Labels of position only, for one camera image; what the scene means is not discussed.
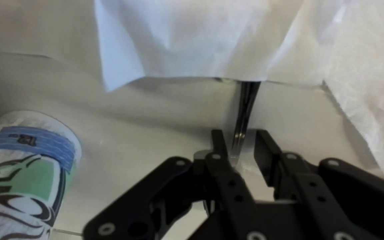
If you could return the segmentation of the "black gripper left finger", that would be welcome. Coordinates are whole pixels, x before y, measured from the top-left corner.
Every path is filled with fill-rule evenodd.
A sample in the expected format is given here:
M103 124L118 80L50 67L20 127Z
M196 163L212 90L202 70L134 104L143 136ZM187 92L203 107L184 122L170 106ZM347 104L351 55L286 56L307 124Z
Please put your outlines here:
M83 230L84 240L162 240L198 202L207 219L188 240L264 240L259 206L227 159L223 132L211 132L202 159L174 156L106 207Z

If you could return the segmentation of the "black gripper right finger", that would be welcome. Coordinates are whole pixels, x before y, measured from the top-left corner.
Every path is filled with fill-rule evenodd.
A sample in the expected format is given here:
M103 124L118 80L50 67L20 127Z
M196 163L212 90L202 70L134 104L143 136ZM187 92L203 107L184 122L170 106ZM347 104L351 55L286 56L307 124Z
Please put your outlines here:
M292 200L326 240L384 240L384 179L342 159L318 166L283 152L268 131L256 134L255 160L276 200Z

